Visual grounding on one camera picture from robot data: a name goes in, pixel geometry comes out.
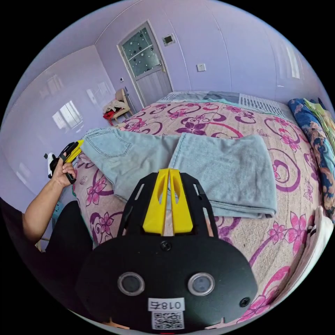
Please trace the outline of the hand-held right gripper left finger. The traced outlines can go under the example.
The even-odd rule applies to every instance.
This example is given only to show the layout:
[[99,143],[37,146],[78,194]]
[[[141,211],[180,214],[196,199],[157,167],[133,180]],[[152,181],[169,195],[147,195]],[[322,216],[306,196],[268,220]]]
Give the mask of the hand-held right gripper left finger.
[[169,170],[159,170],[143,223],[145,233],[164,233],[168,184]]

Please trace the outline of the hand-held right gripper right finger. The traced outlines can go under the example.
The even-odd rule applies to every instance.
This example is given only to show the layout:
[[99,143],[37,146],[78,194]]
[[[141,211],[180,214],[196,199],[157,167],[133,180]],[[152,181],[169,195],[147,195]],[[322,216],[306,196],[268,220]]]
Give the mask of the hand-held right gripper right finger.
[[176,169],[169,170],[171,189],[171,213],[174,234],[188,234],[192,232],[193,223],[188,208],[187,198],[181,179]]

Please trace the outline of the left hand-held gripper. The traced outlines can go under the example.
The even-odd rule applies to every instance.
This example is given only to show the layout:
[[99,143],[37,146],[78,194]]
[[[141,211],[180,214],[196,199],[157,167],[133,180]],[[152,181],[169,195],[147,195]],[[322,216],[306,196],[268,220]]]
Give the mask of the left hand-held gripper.
[[72,163],[76,157],[81,153],[81,146],[84,140],[69,143],[61,153],[56,156],[54,153],[49,153],[49,179],[53,177],[53,173],[58,164],[59,158],[62,158],[63,163]]

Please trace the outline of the person's left hand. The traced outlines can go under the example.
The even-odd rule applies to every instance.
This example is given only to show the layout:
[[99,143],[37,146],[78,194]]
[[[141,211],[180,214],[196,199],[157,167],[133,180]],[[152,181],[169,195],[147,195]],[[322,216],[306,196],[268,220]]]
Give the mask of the person's left hand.
[[76,177],[75,169],[71,162],[65,163],[66,160],[66,153],[62,155],[58,163],[55,167],[55,170],[53,172],[53,176],[51,178],[51,181],[62,188],[65,188],[67,186],[70,186],[72,182],[68,179],[68,175],[70,175],[73,179]]

